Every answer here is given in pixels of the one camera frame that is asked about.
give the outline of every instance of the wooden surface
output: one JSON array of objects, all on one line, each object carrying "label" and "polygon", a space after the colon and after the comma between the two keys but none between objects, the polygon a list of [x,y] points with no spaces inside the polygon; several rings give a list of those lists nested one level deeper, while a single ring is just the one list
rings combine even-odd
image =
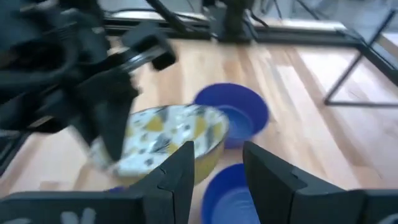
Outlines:
[{"label": "wooden surface", "polygon": [[378,43],[398,59],[398,33],[384,33],[380,36]]},{"label": "wooden surface", "polygon": [[[344,189],[397,188],[396,110],[330,108],[325,92],[357,53],[352,49],[252,45],[174,40],[179,62],[156,73],[136,70],[142,95],[134,111],[190,103],[205,86],[232,82],[247,86],[267,102],[271,119],[253,141]],[[397,101],[398,89],[364,60],[335,97]],[[104,190],[118,183],[95,171],[85,147],[68,128],[31,136],[0,180],[7,195],[25,190]],[[190,223],[200,223],[201,198],[222,168],[241,162],[241,150],[228,150],[216,169],[194,189]]]}]

